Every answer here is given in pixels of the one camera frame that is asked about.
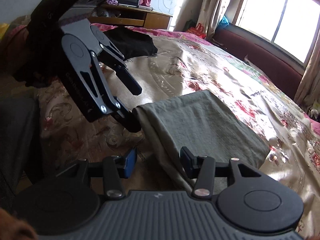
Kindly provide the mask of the hand in brown sleeve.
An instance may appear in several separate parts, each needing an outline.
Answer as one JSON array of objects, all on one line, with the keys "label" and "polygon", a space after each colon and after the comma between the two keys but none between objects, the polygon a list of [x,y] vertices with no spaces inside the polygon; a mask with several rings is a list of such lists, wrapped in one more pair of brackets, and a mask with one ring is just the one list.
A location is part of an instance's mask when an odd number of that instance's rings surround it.
[{"label": "hand in brown sleeve", "polygon": [[1,240],[38,239],[38,236],[32,226],[7,213],[4,209],[1,209],[0,226]]}]

